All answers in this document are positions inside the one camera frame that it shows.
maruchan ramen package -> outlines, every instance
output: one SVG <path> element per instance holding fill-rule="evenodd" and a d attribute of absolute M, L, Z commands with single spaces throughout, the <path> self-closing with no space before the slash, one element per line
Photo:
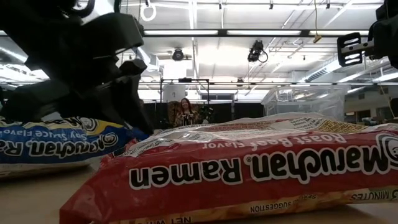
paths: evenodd
<path fill-rule="evenodd" d="M 0 117 L 0 179 L 86 166 L 134 138 L 145 136 L 96 119 L 21 123 Z"/>
<path fill-rule="evenodd" d="M 174 224 L 398 199 L 398 126 L 282 114 L 163 131 L 60 210 L 61 224 Z"/>

ceiling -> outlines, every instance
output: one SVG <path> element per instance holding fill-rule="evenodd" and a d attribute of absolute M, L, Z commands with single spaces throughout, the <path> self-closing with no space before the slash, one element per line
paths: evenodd
<path fill-rule="evenodd" d="M 150 6 L 156 14 L 151 21 L 147 18 L 152 8 L 146 9 L 145 0 L 123 0 L 121 12 L 136 17 L 145 29 L 356 29 L 368 30 L 376 21 L 375 10 L 383 0 L 317 0 L 315 10 L 312 0 L 151 0 Z M 266 63 L 249 63 L 249 48 L 255 40 L 262 40 L 269 59 Z M 147 55 L 158 56 L 159 64 L 169 67 L 174 63 L 170 53 L 181 48 L 184 54 L 195 55 L 184 63 L 191 70 L 188 77 L 209 78 L 214 82 L 297 82 L 336 59 L 336 38 L 322 38 L 316 44 L 313 38 L 258 38 L 258 37 L 145 37 L 142 50 Z M 0 37 L 0 51 L 21 57 L 27 56 L 8 37 Z M 129 60 L 133 51 L 119 55 L 120 62 Z M 367 62 L 369 66 L 378 62 Z M 364 70 L 364 65 L 337 68 L 319 78 L 322 82 L 337 82 L 344 77 Z M 144 82 L 160 80 L 161 72 L 147 71 Z M 369 78 L 367 74 L 356 77 Z M 217 89 L 236 88 L 218 86 Z M 269 89 L 259 86 L 257 90 Z"/>

table surface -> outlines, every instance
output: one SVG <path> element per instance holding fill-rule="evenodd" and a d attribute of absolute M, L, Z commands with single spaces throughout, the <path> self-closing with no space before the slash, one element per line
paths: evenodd
<path fill-rule="evenodd" d="M 65 174 L 0 183 L 0 223 L 56 224 L 58 209 L 95 172 L 87 167 Z M 398 223 L 398 203 L 347 205 L 329 210 L 224 224 L 393 224 Z"/>

woman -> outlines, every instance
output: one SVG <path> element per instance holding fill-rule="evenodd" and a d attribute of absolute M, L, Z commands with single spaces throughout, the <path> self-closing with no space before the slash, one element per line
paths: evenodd
<path fill-rule="evenodd" d="M 177 113 L 174 126 L 181 127 L 191 124 L 197 124 L 199 115 L 198 112 L 192 110 L 189 100 L 186 98 L 182 99 L 180 106 L 181 111 Z"/>

